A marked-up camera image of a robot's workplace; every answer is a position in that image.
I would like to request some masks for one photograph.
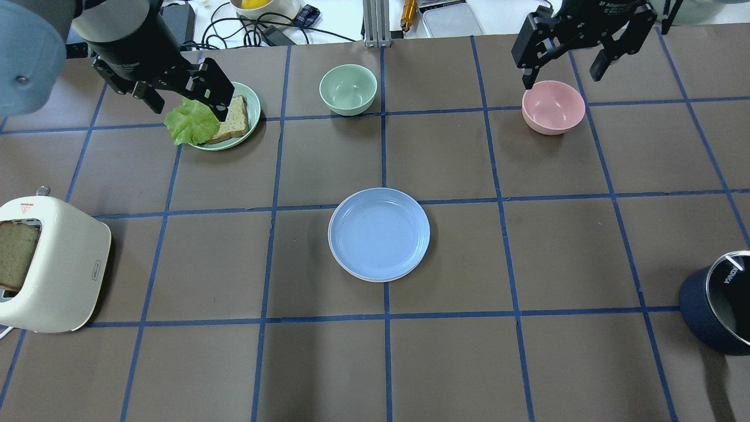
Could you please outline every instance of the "toast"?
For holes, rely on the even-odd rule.
[[[250,130],[247,108],[248,103],[245,97],[242,95],[232,97],[232,102],[229,103],[229,112],[226,114],[227,118],[223,122],[219,122],[219,131],[206,143],[219,143],[231,137],[240,137],[246,134]]]
[[[21,290],[38,241],[36,228],[23,223],[0,222],[0,288]]]

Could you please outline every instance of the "power adapter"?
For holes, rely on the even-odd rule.
[[[297,45],[294,41],[290,40],[289,37],[284,35],[282,31],[276,29],[275,26],[269,26],[268,28],[263,29],[262,33],[263,40],[271,47],[281,45]]]

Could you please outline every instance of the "metal bracket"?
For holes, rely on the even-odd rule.
[[[364,45],[366,47],[391,46],[391,22],[388,0],[362,0],[364,18]]]

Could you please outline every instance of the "lettuce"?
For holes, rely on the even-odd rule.
[[[181,143],[200,145],[219,132],[219,119],[209,106],[187,98],[183,98],[182,105],[166,115],[164,124],[176,146]]]

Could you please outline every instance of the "blue pot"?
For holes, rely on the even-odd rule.
[[[750,354],[750,252],[731,252],[690,275],[679,291],[679,310],[690,330],[725,354]]]

